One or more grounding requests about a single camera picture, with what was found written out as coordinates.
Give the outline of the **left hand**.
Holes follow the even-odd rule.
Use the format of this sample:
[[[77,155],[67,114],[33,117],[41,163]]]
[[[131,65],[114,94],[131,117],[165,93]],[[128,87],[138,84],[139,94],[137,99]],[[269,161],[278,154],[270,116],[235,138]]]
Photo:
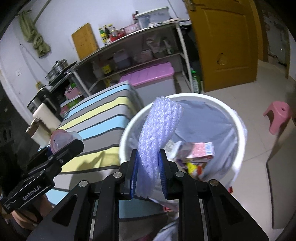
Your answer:
[[[44,194],[29,205],[14,210],[11,214],[20,227],[33,230],[52,210],[53,206]]]

